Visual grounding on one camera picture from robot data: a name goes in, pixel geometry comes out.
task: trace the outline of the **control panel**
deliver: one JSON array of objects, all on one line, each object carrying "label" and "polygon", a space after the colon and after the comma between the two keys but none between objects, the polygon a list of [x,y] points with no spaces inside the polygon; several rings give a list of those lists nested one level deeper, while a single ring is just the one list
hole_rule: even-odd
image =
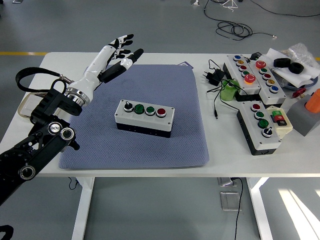
[{"label": "control panel", "polygon": [[242,89],[239,90],[238,94],[235,96],[237,101],[241,102],[255,99],[256,96],[258,96],[261,87],[245,57],[242,55],[228,55],[227,58],[226,67],[230,77],[231,79],[236,79],[239,83],[239,87]]},{"label": "control panel", "polygon": [[272,154],[280,146],[273,120],[261,101],[244,101],[237,113],[252,155]]},{"label": "control panel", "polygon": [[275,76],[272,74],[264,61],[251,61],[248,64],[252,73],[255,75],[257,82],[260,84],[261,90],[259,96],[265,106],[276,105],[281,106],[286,94],[280,87]]},{"label": "control panel", "polygon": [[264,61],[247,63],[242,55],[228,55],[227,59],[223,66],[226,77],[236,79],[242,89],[235,96],[238,102],[262,100],[265,106],[277,107],[284,103],[287,96]]},{"label": "control panel", "polygon": [[170,138],[175,108],[122,99],[114,114],[119,130]]}]

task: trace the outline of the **blue mat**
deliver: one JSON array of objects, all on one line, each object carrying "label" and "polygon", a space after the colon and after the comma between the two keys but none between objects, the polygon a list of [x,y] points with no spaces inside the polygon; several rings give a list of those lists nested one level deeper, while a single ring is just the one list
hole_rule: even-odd
[{"label": "blue mat", "polygon": [[[121,99],[175,108],[171,137],[118,130]],[[189,66],[133,65],[94,91],[93,101],[73,116],[80,150],[62,154],[62,169],[181,168],[209,161],[196,80]]]}]

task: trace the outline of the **white paper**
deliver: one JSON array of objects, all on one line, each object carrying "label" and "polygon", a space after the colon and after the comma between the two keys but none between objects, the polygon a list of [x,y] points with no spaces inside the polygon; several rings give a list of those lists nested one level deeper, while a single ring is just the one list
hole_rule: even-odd
[{"label": "white paper", "polygon": [[[288,56],[270,48],[266,55],[262,55],[261,57],[259,57],[259,60],[264,61],[268,66],[273,66],[274,60],[281,58],[288,58]],[[313,81],[310,79],[314,79],[320,74],[319,69],[305,65],[303,63],[301,64],[303,65],[304,69],[300,74],[294,74],[290,72],[287,67],[271,67],[271,69],[295,87],[300,88],[302,85],[312,84]]]}]

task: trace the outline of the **table leg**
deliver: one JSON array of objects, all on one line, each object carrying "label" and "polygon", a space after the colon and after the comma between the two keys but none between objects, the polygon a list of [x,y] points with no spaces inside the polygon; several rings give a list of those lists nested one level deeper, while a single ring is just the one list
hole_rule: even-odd
[{"label": "table leg", "polygon": [[86,231],[87,218],[90,208],[91,196],[94,188],[94,177],[77,177],[79,184],[82,186],[82,192],[74,223],[72,240],[83,240]]},{"label": "table leg", "polygon": [[248,177],[246,179],[251,196],[252,206],[258,225],[261,240],[272,240],[272,234],[261,197],[260,187],[268,180],[268,177]]}]

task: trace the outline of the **white table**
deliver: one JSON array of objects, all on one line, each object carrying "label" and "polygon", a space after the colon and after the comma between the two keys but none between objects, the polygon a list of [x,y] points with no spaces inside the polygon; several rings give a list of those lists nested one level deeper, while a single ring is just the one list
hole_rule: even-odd
[{"label": "white table", "polygon": [[[83,52],[51,52],[44,57],[40,67],[61,73],[76,81],[81,78],[96,55]],[[293,130],[283,138],[274,154],[252,156],[236,117],[237,112],[218,99],[216,101],[218,119],[215,119],[213,102],[216,94],[206,93],[207,90],[214,88],[203,76],[204,72],[209,70],[208,60],[212,59],[222,67],[227,61],[226,56],[226,54],[209,53],[144,53],[136,62],[136,64],[158,65],[188,62],[194,67],[193,73],[209,152],[209,162],[205,166],[181,169],[69,170],[58,167],[60,156],[57,155],[38,174],[42,177],[77,177],[81,183],[82,194],[79,203],[81,211],[78,211],[72,239],[82,239],[84,236],[95,177],[246,177],[261,239],[272,239],[259,187],[269,177],[320,177],[318,159],[320,127],[306,137]],[[54,76],[37,74],[30,87],[49,88],[54,79]],[[307,93],[311,94],[319,88],[319,85],[320,83],[317,83],[312,89],[308,89]],[[286,99],[281,107],[287,112],[295,101],[297,100]],[[230,104],[236,107],[239,103],[232,101]],[[0,152],[3,153],[27,137],[32,126],[28,119],[16,113],[0,144]]]}]

